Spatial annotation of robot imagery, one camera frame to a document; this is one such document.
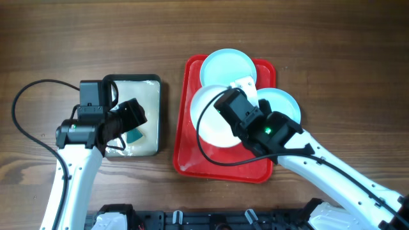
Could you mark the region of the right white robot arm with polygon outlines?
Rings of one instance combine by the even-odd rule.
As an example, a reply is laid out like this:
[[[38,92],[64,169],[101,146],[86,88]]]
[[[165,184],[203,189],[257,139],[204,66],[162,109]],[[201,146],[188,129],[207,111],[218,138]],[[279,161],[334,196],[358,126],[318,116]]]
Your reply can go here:
[[[310,226],[408,229],[408,198],[375,183],[326,150],[302,128],[300,107],[287,92],[256,89],[252,77],[243,77],[230,82],[214,106],[233,135],[254,154],[253,161],[267,158],[341,205],[335,217],[325,218],[319,213],[323,205],[315,204],[308,218]]]

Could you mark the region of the green yellow sponge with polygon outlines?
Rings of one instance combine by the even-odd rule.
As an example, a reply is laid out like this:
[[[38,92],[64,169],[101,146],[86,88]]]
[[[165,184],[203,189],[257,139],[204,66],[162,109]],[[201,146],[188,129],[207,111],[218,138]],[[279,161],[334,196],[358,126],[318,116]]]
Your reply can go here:
[[[141,131],[138,128],[134,128],[126,133],[126,142],[127,144],[132,144],[143,137]]]

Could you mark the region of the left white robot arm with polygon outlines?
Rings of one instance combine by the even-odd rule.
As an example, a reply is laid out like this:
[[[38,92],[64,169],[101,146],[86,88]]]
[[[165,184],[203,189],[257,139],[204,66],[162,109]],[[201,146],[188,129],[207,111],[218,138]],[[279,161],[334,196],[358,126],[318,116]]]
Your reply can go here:
[[[96,173],[109,141],[147,122],[136,98],[116,106],[80,107],[85,114],[66,119],[56,132],[56,173],[41,229],[83,229]]]

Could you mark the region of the light blue plate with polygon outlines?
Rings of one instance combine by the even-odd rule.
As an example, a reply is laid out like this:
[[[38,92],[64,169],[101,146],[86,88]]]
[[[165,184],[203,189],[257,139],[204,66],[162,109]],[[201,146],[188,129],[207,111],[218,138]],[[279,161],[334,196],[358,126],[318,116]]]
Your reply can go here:
[[[277,88],[263,88],[257,90],[257,95],[260,100],[265,99],[269,102],[272,112],[281,112],[301,124],[300,107],[289,93]]]

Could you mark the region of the white plate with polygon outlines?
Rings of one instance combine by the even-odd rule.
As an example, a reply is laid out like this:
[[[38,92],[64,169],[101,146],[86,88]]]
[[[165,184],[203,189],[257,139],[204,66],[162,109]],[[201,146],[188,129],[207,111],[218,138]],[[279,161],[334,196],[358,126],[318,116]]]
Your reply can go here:
[[[193,96],[190,103],[190,118],[194,129],[197,129],[197,122],[203,109],[208,102],[218,93],[226,90],[227,87],[220,85],[210,85],[201,87]],[[219,148],[230,148],[241,143],[241,140],[235,137],[231,127],[219,114],[212,102],[206,109],[199,124],[199,136],[212,146]]]

